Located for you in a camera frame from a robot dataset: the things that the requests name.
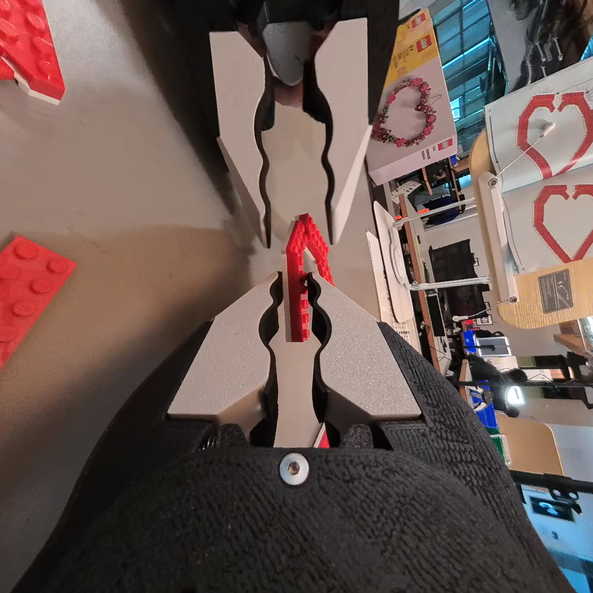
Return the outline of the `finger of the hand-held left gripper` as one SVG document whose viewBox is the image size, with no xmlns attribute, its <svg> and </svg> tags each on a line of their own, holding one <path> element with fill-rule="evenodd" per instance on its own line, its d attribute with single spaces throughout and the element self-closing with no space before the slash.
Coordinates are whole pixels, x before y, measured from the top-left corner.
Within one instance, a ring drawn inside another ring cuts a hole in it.
<svg viewBox="0 0 593 593">
<path fill-rule="evenodd" d="M 209 34 L 217 101 L 218 144 L 248 220 L 271 246 L 271 205 L 265 188 L 269 161 L 262 145 L 269 67 L 263 42 L 249 31 Z"/>
<path fill-rule="evenodd" d="M 313 57 L 315 82 L 329 109 L 322 165 L 329 240 L 335 245 L 351 211 L 371 133 L 368 117 L 368 20 L 338 21 Z"/>
</svg>

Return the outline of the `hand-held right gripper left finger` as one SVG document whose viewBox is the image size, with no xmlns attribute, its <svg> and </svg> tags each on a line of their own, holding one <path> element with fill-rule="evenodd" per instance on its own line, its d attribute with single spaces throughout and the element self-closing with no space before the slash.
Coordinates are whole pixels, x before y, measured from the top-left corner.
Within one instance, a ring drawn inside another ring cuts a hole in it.
<svg viewBox="0 0 593 593">
<path fill-rule="evenodd" d="M 212 321 L 168 415 L 213 423 L 259 423 L 277 389 L 271 339 L 279 330 L 281 274 L 276 271 Z"/>
</svg>

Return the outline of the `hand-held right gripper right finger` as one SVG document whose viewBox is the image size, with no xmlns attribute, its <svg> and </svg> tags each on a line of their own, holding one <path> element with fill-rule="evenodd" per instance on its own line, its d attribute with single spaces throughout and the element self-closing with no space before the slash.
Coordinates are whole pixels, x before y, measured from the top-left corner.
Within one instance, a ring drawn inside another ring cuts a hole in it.
<svg viewBox="0 0 593 593">
<path fill-rule="evenodd" d="M 309 273 L 314 357 L 313 407 L 330 424 L 416 420 L 421 411 L 375 317 Z"/>
</svg>

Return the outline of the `red lego heart frame assembly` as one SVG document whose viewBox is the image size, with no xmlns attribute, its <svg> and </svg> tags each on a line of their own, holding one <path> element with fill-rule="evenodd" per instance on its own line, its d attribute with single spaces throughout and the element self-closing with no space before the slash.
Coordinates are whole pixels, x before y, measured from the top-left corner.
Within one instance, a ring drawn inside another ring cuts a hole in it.
<svg viewBox="0 0 593 593">
<path fill-rule="evenodd" d="M 305 254 L 308 253 L 319 275 L 334 285 L 329 266 L 329 247 L 321 231 L 308 213 L 292 222 L 285 249 L 282 252 L 282 287 L 286 341 L 306 342 L 309 337 L 308 288 Z"/>
</svg>

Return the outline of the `lego set box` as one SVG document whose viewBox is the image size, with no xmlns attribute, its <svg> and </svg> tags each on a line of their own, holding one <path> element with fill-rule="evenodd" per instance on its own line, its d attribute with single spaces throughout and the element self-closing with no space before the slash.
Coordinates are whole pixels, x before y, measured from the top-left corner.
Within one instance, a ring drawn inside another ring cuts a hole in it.
<svg viewBox="0 0 593 593">
<path fill-rule="evenodd" d="M 398 27 L 367 147 L 367 169 L 379 186 L 451 157 L 456 149 L 435 29 L 423 9 Z"/>
</svg>

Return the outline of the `lego instruction booklet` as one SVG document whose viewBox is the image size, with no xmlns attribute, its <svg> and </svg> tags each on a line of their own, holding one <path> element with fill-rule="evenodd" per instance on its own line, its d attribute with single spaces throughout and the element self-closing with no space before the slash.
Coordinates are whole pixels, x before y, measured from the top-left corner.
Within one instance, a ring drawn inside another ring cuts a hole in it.
<svg viewBox="0 0 593 593">
<path fill-rule="evenodd" d="M 557 72 L 485 108 L 520 273 L 592 257 L 592 73 Z"/>
</svg>

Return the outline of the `red flat lego plate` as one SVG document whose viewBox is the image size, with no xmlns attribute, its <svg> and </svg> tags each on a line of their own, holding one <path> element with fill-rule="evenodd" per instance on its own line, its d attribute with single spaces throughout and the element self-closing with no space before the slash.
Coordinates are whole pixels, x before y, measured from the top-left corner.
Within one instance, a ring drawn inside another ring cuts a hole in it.
<svg viewBox="0 0 593 593">
<path fill-rule="evenodd" d="M 21 235 L 1 251 L 2 367 L 76 267 L 76 262 Z"/>
</svg>

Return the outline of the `red lego assembly with white underside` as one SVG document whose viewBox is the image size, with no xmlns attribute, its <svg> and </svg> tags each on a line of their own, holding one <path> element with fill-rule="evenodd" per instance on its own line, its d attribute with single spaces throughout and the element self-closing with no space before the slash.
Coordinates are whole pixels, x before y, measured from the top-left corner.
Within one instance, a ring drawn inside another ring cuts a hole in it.
<svg viewBox="0 0 593 593">
<path fill-rule="evenodd" d="M 58 105 L 65 85 L 42 1 L 1 1 L 1 81 Z"/>
</svg>

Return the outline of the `white tray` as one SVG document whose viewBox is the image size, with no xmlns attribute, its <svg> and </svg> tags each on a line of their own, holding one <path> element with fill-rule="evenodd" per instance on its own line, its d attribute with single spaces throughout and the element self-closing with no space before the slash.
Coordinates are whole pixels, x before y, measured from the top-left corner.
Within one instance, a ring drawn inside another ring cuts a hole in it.
<svg viewBox="0 0 593 593">
<path fill-rule="evenodd" d="M 376 234 L 367 231 L 380 320 L 393 328 L 414 319 L 410 282 L 407 277 L 395 220 L 381 203 L 372 203 Z"/>
</svg>

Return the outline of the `black monitor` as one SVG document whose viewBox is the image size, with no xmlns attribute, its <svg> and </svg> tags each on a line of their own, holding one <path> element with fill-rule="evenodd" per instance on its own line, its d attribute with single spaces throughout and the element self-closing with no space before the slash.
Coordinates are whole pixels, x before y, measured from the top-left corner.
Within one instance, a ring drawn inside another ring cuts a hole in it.
<svg viewBox="0 0 593 593">
<path fill-rule="evenodd" d="M 476 278 L 474 254 L 470 239 L 458 241 L 440 248 L 429 248 L 435 282 Z"/>
</svg>

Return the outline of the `black metal pole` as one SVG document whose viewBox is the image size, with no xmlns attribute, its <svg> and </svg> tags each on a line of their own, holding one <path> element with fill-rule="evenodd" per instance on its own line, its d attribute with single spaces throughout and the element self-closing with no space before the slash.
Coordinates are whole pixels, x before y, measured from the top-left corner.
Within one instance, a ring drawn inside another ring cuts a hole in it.
<svg viewBox="0 0 593 593">
<path fill-rule="evenodd" d="M 553 389 L 592 389 L 591 383 L 577 381 L 503 381 L 489 378 L 487 380 L 461 380 L 451 379 L 455 387 L 546 387 Z"/>
</svg>

